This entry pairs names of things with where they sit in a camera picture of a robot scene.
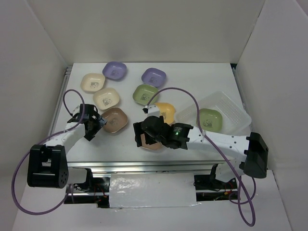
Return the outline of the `purple panda plate right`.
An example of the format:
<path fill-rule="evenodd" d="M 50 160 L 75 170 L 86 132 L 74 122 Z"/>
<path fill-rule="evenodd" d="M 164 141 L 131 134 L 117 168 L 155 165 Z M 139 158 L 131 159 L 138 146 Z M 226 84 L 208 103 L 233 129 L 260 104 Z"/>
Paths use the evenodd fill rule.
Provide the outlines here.
<path fill-rule="evenodd" d="M 141 76 L 144 84 L 159 88 L 164 85 L 167 75 L 164 71 L 157 68 L 148 68 Z"/>

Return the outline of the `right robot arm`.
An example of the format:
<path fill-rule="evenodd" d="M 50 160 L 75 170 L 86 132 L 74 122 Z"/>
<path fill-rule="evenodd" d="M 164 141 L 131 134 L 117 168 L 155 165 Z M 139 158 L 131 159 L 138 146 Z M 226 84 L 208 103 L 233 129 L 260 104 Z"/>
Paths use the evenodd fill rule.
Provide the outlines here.
<path fill-rule="evenodd" d="M 210 131 L 201 132 L 198 127 L 176 123 L 168 125 L 162 117 L 149 116 L 133 124 L 135 142 L 142 140 L 152 145 L 157 142 L 170 149 L 217 151 L 230 161 L 215 164 L 210 173 L 210 184 L 221 188 L 235 177 L 247 175 L 255 179 L 267 176 L 269 148 L 258 133 L 249 136 L 233 136 Z"/>

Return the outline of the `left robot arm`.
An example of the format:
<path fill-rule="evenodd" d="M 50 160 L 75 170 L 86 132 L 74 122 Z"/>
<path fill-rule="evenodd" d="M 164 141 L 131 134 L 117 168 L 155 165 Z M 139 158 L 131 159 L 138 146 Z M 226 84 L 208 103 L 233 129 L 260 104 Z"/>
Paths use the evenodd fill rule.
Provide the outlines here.
<path fill-rule="evenodd" d="M 66 155 L 82 138 L 91 141 L 107 120 L 93 104 L 81 104 L 67 121 L 64 131 L 43 144 L 33 145 L 29 153 L 27 184 L 30 187 L 62 189 L 68 184 Z"/>

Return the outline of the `cream panda plate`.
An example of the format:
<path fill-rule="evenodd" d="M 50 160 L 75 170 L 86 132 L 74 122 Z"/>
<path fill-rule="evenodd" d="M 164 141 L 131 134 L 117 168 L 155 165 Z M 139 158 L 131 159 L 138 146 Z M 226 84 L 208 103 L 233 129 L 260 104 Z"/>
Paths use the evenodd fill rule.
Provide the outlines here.
<path fill-rule="evenodd" d="M 98 109 L 107 110 L 119 103 L 120 96 L 114 88 L 104 88 L 94 93 L 93 101 Z"/>
<path fill-rule="evenodd" d="M 86 74 L 80 83 L 80 87 L 84 92 L 94 93 L 101 90 L 105 83 L 105 76 L 98 73 Z"/>

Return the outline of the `yellow panda plate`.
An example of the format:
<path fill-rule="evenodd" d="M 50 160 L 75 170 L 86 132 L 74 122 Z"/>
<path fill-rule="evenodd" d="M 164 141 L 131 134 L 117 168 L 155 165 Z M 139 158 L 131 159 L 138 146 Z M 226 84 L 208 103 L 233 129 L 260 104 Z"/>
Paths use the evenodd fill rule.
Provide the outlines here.
<path fill-rule="evenodd" d="M 171 125 L 174 122 L 175 108 L 170 103 L 155 103 L 160 110 L 160 116 L 164 118 L 164 122 Z"/>

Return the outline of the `white foam cover panel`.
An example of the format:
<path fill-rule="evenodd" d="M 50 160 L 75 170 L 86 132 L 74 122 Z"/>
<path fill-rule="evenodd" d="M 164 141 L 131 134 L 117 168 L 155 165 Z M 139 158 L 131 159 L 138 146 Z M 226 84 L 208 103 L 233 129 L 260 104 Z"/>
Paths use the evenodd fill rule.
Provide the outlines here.
<path fill-rule="evenodd" d="M 113 174 L 111 208 L 190 207 L 197 205 L 192 173 Z"/>

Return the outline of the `purple panda plate left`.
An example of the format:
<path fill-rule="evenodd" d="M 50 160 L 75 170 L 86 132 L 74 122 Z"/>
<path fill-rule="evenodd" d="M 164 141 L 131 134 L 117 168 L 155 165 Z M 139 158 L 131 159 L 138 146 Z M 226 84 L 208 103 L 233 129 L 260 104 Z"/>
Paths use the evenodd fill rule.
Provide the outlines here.
<path fill-rule="evenodd" d="M 114 81 L 122 80 L 127 73 L 127 66 L 121 62 L 108 62 L 102 70 L 102 74 Z"/>

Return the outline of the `cream panda plate upper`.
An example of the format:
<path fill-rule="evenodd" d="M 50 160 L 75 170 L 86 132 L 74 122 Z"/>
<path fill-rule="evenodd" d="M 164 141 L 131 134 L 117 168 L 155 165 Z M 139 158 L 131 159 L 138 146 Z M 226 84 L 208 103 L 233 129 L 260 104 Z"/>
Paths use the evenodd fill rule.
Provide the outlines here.
<path fill-rule="evenodd" d="M 105 76 L 98 73 L 86 74 L 80 83 L 80 87 L 84 92 L 94 93 L 101 90 L 105 83 Z"/>

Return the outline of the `purple panda plate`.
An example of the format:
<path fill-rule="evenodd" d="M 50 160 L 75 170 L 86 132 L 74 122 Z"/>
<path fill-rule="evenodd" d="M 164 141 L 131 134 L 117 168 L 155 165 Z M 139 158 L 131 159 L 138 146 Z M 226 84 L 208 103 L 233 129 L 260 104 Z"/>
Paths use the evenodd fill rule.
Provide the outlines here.
<path fill-rule="evenodd" d="M 127 66 L 121 62 L 108 62 L 102 70 L 102 74 L 114 81 L 122 80 L 127 73 Z"/>
<path fill-rule="evenodd" d="M 167 75 L 164 71 L 157 68 L 148 68 L 141 76 L 144 84 L 159 88 L 164 85 Z"/>

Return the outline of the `green panda plate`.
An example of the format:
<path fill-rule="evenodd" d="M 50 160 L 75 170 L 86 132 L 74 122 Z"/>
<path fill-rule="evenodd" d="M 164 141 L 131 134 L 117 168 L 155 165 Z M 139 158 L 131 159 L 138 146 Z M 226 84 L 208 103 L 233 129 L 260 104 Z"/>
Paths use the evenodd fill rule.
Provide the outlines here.
<path fill-rule="evenodd" d="M 216 110 L 202 108 L 199 110 L 199 122 L 203 130 L 220 132 L 223 118 L 221 113 Z"/>
<path fill-rule="evenodd" d="M 141 84 L 133 92 L 132 98 L 136 103 L 146 105 L 157 92 L 158 88 L 147 84 Z"/>

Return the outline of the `brown panda plate front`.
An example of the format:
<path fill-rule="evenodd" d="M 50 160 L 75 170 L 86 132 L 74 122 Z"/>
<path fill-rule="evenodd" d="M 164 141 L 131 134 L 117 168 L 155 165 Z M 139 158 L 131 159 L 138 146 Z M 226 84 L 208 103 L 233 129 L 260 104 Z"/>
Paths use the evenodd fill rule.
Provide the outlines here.
<path fill-rule="evenodd" d="M 141 147 L 147 150 L 151 151 L 157 151 L 162 148 L 162 144 L 159 142 L 156 142 L 154 144 L 146 144 L 145 135 L 141 135 Z"/>

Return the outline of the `brown panda plate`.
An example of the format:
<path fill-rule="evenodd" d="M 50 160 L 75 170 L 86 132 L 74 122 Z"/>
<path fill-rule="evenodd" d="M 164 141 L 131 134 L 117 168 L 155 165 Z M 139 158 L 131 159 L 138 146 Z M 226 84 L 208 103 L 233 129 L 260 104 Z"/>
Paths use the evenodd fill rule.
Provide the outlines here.
<path fill-rule="evenodd" d="M 141 147 L 147 150 L 151 151 L 157 151 L 162 148 L 162 144 L 159 142 L 156 142 L 154 144 L 146 144 L 145 135 L 141 135 Z"/>
<path fill-rule="evenodd" d="M 113 107 L 101 114 L 107 120 L 103 129 L 109 133 L 116 133 L 128 123 L 128 116 L 118 107 Z"/>

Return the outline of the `white perforated plastic bin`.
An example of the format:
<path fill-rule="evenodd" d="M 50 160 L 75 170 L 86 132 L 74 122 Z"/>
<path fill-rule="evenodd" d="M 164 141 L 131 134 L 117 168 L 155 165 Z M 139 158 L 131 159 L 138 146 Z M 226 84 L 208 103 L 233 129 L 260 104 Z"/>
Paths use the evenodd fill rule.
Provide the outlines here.
<path fill-rule="evenodd" d="M 216 91 L 204 98 L 198 97 L 197 102 L 199 110 L 202 108 L 213 109 L 221 113 L 223 122 L 222 129 L 218 133 L 235 135 L 242 132 L 243 129 L 251 124 L 251 117 L 246 111 L 230 99 L 224 92 Z M 196 106 L 194 103 L 185 105 L 176 113 L 176 121 L 185 124 L 197 126 Z"/>

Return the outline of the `cream panda plate lower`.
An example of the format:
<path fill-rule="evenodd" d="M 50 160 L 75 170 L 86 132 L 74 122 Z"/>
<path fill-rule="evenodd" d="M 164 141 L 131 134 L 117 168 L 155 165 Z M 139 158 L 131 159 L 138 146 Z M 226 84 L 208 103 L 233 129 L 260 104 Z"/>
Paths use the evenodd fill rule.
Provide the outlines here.
<path fill-rule="evenodd" d="M 120 96 L 114 88 L 104 88 L 94 93 L 93 101 L 98 109 L 107 110 L 119 103 Z"/>

